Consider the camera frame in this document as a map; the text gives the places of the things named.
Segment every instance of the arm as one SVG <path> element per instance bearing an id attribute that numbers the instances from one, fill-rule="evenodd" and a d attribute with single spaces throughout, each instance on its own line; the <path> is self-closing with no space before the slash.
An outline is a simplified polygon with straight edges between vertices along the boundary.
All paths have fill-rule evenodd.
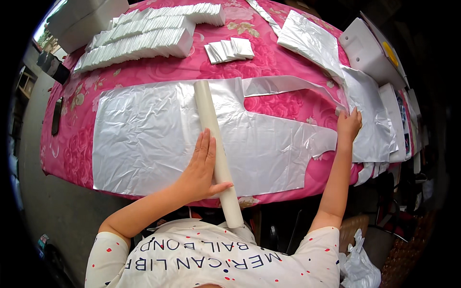
<path id="1" fill-rule="evenodd" d="M 211 185 L 216 155 L 216 139 L 210 129 L 201 132 L 192 159 L 180 178 L 170 187 L 139 199 L 109 216 L 99 232 L 111 232 L 130 247 L 130 238 L 153 221 L 190 203 L 232 187 L 231 182 Z"/>
<path id="2" fill-rule="evenodd" d="M 354 108 L 349 117 L 344 111 L 341 111 L 337 125 L 336 156 L 320 201 L 319 210 L 312 221 L 309 232 L 327 226 L 338 229 L 341 227 L 349 188 L 352 143 L 361 127 L 362 115 L 357 111 L 357 107 Z"/>

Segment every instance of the stack of folded plastic bags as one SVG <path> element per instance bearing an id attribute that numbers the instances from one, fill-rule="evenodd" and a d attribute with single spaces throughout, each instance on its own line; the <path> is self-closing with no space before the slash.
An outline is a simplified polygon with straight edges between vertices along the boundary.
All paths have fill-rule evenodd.
<path id="1" fill-rule="evenodd" d="M 108 31 L 93 37 L 74 71 L 91 71 L 127 60 L 160 55 L 185 58 L 192 46 L 196 24 L 222 26 L 224 22 L 225 13 L 220 4 L 134 10 L 114 18 Z"/>
<path id="2" fill-rule="evenodd" d="M 208 43 L 205 45 L 205 51 L 211 64 L 253 59 L 254 57 L 250 41 L 242 38 L 231 38 L 230 40 Z"/>

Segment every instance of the wall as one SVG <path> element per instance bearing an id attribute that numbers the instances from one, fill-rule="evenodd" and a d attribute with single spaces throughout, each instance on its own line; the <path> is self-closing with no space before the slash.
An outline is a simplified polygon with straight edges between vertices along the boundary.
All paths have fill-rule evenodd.
<path id="1" fill-rule="evenodd" d="M 27 50 L 23 57 L 24 64 L 27 68 L 31 69 L 36 76 L 38 76 L 41 72 L 41 68 L 36 64 L 39 55 L 40 53 L 38 53 L 38 51 L 32 46 L 32 43 L 30 43 L 27 46 Z"/>

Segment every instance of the white t-shirt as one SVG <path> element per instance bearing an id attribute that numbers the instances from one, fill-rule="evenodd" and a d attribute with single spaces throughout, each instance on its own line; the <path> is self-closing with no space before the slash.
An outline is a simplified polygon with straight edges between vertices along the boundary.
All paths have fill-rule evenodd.
<path id="1" fill-rule="evenodd" d="M 247 227 L 198 219 L 160 226 L 128 254 L 110 232 L 96 236 L 85 287 L 339 287 L 339 230 L 308 233 L 294 255 L 259 247 Z"/>

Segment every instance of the plastic bag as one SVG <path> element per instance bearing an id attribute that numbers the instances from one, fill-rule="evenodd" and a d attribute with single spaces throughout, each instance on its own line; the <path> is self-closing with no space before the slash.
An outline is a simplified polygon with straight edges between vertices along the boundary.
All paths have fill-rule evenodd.
<path id="1" fill-rule="evenodd" d="M 339 253 L 339 269 L 345 276 L 341 282 L 345 288 L 378 288 L 381 283 L 381 272 L 374 266 L 363 249 L 362 229 L 354 235 L 355 246 L 349 244 L 349 256 Z"/>

